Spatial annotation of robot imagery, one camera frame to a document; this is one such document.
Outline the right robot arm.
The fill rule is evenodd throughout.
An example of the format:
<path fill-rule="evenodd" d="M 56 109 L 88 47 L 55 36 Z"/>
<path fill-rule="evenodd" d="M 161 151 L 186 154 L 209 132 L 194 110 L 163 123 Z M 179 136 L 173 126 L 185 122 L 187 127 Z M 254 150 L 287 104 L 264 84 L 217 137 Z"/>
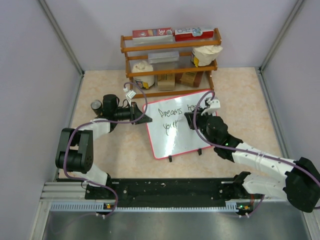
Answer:
<path fill-rule="evenodd" d="M 237 197 L 259 194 L 287 200 L 306 213 L 320 208 L 320 173 L 311 160 L 305 157 L 294 160 L 264 153 L 231 135 L 221 117 L 207 114 L 204 109 L 186 112 L 184 117 L 189 128 L 213 146 L 220 158 L 266 174 L 240 173 L 233 185 Z"/>

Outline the silver foil box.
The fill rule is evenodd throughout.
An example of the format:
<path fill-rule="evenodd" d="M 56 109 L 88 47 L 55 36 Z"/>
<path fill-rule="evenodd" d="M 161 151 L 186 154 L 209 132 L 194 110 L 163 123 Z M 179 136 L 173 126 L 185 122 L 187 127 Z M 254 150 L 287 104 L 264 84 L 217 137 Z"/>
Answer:
<path fill-rule="evenodd" d="M 177 62 L 179 59 L 180 54 L 178 51 L 157 52 L 148 54 L 149 64 L 171 63 Z"/>

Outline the red toothpaste box left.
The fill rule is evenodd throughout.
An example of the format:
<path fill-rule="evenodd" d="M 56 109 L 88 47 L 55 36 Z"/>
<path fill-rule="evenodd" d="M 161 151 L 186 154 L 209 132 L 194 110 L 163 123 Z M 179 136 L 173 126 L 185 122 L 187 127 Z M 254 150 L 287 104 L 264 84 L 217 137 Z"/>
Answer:
<path fill-rule="evenodd" d="M 133 38 L 153 38 L 153 37 L 163 38 L 163 37 L 172 36 L 172 35 L 173 35 L 173 30 L 171 27 L 140 29 L 140 30 L 132 31 Z"/>

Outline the red white box right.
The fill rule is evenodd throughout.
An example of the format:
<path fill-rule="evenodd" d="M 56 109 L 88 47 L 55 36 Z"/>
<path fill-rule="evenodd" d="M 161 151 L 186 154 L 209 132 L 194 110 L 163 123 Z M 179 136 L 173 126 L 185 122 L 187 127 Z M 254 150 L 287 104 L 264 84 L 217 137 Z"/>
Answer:
<path fill-rule="evenodd" d="M 214 36 L 213 27 L 187 27 L 174 30 L 176 42 L 210 39 Z"/>

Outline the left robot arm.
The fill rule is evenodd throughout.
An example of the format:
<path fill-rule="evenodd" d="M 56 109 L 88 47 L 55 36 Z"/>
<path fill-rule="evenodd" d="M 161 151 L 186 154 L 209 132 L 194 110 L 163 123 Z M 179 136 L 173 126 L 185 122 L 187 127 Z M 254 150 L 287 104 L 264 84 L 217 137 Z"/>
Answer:
<path fill-rule="evenodd" d="M 103 101 L 94 100 L 90 107 L 96 118 L 83 124 L 79 129 L 64 128 L 61 131 L 55 165 L 69 173 L 73 172 L 82 181 L 96 186 L 96 192 L 102 198 L 109 198 L 114 191 L 108 183 L 110 175 L 94 164 L 94 141 L 111 133 L 119 124 L 146 124 L 153 119 L 142 112 L 136 102 L 126 100 L 119 105 L 115 94 L 103 96 Z"/>

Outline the white paper bag right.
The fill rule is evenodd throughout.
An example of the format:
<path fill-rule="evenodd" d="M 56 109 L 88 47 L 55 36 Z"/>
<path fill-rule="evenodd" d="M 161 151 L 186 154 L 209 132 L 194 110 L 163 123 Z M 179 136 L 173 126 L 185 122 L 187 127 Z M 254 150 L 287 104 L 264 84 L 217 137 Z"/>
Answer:
<path fill-rule="evenodd" d="M 214 61 L 223 47 L 220 45 L 205 45 L 192 48 L 191 62 L 196 67 L 209 66 Z"/>

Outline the wooden three tier shelf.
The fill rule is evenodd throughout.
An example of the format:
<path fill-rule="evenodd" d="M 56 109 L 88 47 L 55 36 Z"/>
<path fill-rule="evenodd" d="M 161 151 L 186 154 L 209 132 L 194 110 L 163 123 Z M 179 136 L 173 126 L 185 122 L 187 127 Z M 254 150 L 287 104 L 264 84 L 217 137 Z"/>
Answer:
<path fill-rule="evenodd" d="M 120 37 L 120 50 L 125 57 L 125 76 L 129 81 L 133 82 L 135 77 L 146 77 L 163 74 L 183 74 L 186 72 L 203 72 L 202 81 L 200 87 L 181 86 L 176 87 L 175 90 L 148 90 L 148 97 L 164 97 L 174 95 L 184 95 L 195 93 L 203 90 L 214 90 L 214 82 L 212 78 L 212 72 L 218 70 L 218 63 L 216 60 L 208 66 L 196 67 L 191 62 L 192 48 L 216 45 L 219 46 L 222 43 L 222 37 L 218 28 L 214 29 L 214 35 L 208 39 L 198 39 L 189 41 L 178 41 L 169 43 L 157 43 L 153 45 L 136 45 L 126 46 L 126 42 L 131 42 L 132 36 Z M 153 70 L 147 72 L 132 71 L 133 65 L 140 61 L 147 61 L 149 53 L 161 53 L 161 52 L 179 52 L 179 60 L 175 62 L 164 62 L 153 64 Z"/>

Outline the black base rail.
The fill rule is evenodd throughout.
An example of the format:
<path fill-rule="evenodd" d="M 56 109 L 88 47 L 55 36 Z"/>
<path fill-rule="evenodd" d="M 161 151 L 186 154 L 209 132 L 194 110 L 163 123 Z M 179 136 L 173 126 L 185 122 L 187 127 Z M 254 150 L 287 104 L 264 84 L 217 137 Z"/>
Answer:
<path fill-rule="evenodd" d="M 258 201 L 233 183 L 232 178 L 113 178 L 108 180 L 112 193 L 102 187 L 86 187 L 87 200 L 114 200 L 118 207 L 196 208 L 224 207 L 230 200 Z"/>

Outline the brown cleaning pad pack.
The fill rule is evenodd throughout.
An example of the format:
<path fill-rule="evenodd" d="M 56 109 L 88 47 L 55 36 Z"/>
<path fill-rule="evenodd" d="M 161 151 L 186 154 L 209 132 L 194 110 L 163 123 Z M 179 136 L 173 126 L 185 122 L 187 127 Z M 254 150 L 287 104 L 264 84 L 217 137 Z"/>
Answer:
<path fill-rule="evenodd" d="M 179 78 L 178 82 L 182 85 L 198 88 L 202 81 L 203 72 L 184 72 Z"/>

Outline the black yellow can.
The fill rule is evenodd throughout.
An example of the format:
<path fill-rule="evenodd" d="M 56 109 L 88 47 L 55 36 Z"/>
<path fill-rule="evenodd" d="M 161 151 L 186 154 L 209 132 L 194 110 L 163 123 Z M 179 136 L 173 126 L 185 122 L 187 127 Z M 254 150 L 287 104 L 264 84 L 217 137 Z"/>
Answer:
<path fill-rule="evenodd" d="M 98 99 L 95 99 L 91 104 L 90 107 L 93 111 L 100 111 L 102 107 L 102 102 Z"/>

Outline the pink framed whiteboard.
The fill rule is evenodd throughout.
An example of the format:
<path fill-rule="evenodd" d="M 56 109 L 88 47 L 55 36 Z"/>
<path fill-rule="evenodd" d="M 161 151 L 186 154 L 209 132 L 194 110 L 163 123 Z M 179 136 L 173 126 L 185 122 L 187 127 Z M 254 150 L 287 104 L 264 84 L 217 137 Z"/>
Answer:
<path fill-rule="evenodd" d="M 208 90 L 150 102 L 142 107 L 152 122 L 146 124 L 153 155 L 164 159 L 175 155 L 209 148 L 195 130 L 188 126 L 187 119 L 178 122 L 184 113 L 192 112 L 200 98 Z"/>

